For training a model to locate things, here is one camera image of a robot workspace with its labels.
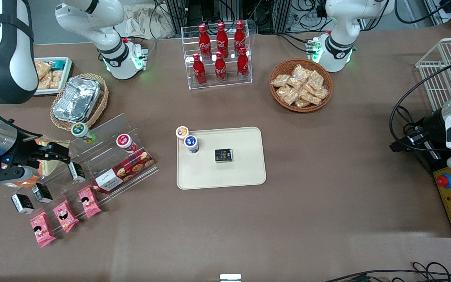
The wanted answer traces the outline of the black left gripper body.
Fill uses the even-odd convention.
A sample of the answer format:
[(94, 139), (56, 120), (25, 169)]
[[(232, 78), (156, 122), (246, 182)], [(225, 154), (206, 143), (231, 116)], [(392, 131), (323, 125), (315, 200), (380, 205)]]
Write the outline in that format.
[(407, 123), (403, 127), (405, 138), (404, 150), (447, 151), (446, 129), (442, 110), (433, 111), (415, 123)]

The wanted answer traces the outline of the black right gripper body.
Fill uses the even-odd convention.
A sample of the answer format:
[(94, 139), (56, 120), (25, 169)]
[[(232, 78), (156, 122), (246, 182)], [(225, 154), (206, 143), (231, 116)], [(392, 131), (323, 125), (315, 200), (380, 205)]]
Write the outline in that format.
[(28, 138), (27, 134), (18, 131), (15, 144), (11, 148), (11, 166), (39, 167), (39, 160), (46, 155), (46, 147)]

